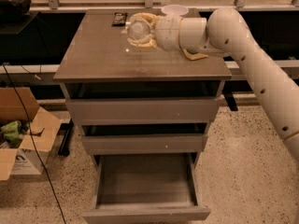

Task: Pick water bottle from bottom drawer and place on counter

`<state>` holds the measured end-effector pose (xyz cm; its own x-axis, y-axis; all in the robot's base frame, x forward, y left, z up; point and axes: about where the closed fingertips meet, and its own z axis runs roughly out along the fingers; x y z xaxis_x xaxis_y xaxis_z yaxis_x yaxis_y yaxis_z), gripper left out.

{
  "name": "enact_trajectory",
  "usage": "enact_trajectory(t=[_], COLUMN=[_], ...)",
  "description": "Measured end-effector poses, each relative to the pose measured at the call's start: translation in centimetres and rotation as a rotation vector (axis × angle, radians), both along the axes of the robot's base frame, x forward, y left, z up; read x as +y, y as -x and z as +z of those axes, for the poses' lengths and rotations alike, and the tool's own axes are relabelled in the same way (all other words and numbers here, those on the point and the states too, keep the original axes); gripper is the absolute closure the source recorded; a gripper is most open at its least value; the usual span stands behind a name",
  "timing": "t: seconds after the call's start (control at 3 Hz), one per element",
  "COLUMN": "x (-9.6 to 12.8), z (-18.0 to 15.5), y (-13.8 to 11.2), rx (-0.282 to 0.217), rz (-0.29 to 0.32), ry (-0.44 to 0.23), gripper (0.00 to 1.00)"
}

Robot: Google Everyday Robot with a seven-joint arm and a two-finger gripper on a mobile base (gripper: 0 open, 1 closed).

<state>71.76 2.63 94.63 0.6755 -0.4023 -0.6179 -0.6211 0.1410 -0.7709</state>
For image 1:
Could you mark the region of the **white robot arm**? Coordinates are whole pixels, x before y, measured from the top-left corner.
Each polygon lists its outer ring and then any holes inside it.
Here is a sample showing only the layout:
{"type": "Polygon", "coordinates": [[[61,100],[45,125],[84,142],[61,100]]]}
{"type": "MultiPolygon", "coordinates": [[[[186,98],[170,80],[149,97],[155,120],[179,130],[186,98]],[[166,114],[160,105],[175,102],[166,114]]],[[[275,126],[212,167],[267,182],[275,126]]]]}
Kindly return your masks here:
{"type": "Polygon", "coordinates": [[[218,8],[208,19],[136,13],[127,34],[136,47],[232,57],[283,145],[299,161],[299,87],[258,45],[238,11],[218,8]]]}

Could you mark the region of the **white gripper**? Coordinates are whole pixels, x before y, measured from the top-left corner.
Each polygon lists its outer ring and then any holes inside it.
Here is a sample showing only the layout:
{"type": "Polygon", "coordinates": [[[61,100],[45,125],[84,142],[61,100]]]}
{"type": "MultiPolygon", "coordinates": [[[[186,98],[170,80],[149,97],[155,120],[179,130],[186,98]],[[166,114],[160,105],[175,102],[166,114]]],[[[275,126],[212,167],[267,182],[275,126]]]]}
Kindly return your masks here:
{"type": "Polygon", "coordinates": [[[182,18],[179,15],[168,14],[161,17],[148,12],[134,14],[130,20],[143,19],[150,25],[155,25],[155,38],[150,35],[136,40],[128,38],[130,45],[138,48],[157,48],[157,45],[166,51],[180,49],[179,46],[179,29],[182,18]]]}

